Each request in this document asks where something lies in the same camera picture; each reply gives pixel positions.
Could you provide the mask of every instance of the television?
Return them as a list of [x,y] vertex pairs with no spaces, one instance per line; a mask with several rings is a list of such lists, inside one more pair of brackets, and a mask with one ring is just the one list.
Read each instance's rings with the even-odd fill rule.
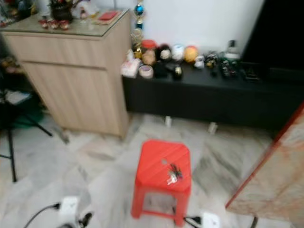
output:
[[257,64],[265,77],[304,81],[304,31],[301,1],[265,0],[242,62]]

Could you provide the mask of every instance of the stool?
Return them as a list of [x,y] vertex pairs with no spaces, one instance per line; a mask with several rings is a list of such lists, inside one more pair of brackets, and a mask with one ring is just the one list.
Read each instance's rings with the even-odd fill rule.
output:
[[[168,185],[171,164],[176,165],[181,170],[182,179]],[[175,214],[169,215],[143,210],[143,201],[147,192],[172,195],[177,201]],[[142,213],[158,215],[173,219],[176,226],[183,226],[190,192],[191,167],[188,148],[181,143],[160,140],[146,141],[142,145],[142,153],[136,172],[132,216],[138,219]]]

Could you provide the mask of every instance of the tripod leg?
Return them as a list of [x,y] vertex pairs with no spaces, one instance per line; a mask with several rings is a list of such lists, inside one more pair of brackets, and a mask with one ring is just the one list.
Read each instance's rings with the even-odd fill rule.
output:
[[11,128],[7,129],[8,131],[8,140],[9,140],[9,153],[10,153],[10,164],[11,164],[11,173],[13,177],[13,182],[17,182],[16,170],[15,170],[15,157],[14,157],[14,145],[13,137],[11,134]]
[[34,121],[32,118],[30,118],[26,114],[22,114],[25,118],[27,118],[34,126],[45,132],[48,136],[53,136],[51,132],[49,132],[47,129],[43,128],[41,125],[39,125],[36,121]]

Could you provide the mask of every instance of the tripod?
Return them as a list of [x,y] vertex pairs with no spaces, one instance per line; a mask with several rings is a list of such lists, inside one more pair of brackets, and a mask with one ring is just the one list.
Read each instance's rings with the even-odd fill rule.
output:
[[29,122],[18,122],[24,125],[35,126],[46,133],[48,136],[53,136],[49,131],[39,125],[36,121],[30,118],[24,113],[24,111],[17,107],[16,105],[9,102],[6,98],[6,85],[5,79],[0,71],[0,127],[7,132],[7,139],[9,143],[9,156],[0,154],[0,157],[10,159],[12,180],[17,181],[16,168],[15,168],[15,157],[14,157],[14,146],[13,146],[13,135],[12,135],[12,125],[14,123],[14,117],[18,115],[24,116]]

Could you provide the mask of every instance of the wooden cabinet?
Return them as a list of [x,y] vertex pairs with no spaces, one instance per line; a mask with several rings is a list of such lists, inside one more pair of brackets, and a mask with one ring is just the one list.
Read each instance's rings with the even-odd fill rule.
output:
[[3,35],[61,127],[125,135],[129,118],[120,66],[131,45],[128,11],[102,37]]

